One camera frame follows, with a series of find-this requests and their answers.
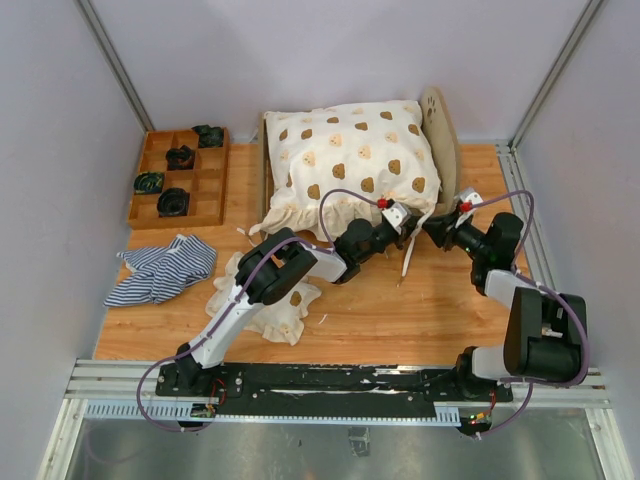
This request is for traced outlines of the large bear print cushion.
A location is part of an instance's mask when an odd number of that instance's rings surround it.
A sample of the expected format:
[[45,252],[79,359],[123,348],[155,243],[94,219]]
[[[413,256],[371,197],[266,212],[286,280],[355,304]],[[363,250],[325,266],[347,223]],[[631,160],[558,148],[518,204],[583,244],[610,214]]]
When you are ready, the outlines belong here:
[[333,242],[346,264],[336,283],[388,245],[413,243],[435,213],[441,181],[417,102],[268,111],[263,122],[274,191],[249,233]]

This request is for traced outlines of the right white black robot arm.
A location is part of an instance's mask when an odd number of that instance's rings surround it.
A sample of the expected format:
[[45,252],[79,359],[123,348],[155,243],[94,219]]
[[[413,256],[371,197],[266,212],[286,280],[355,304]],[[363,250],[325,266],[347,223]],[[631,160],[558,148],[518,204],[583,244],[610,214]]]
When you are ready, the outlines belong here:
[[522,220],[511,213],[496,214],[485,232],[458,212],[423,225],[437,247],[465,251],[476,291],[509,310],[501,346],[471,346],[458,356],[453,387],[463,399],[477,399],[493,386],[518,379],[574,386],[588,373],[586,302],[517,272],[514,260],[522,228]]

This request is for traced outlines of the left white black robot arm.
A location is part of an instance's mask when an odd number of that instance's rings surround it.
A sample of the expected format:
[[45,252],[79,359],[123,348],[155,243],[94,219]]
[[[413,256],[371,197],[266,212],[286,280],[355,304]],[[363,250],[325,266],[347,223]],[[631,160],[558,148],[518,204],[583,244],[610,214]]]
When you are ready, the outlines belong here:
[[307,276],[337,285],[349,282],[374,255],[391,245],[401,249],[416,224],[413,218],[398,226],[388,220],[377,226],[353,220],[332,250],[301,239],[289,228],[270,236],[240,259],[231,292],[209,325],[164,361],[156,394],[204,397],[219,379],[230,384],[222,371],[227,350],[257,313],[285,299]]

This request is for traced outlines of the wooden pet bed frame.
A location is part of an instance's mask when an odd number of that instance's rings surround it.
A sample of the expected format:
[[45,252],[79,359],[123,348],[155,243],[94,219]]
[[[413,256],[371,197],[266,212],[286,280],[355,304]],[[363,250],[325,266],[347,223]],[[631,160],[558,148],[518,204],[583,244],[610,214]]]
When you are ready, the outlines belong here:
[[441,215],[460,190],[458,138],[435,87],[418,101],[268,111],[259,142],[273,191],[252,234],[288,227],[323,241],[356,218],[378,224],[380,198]]

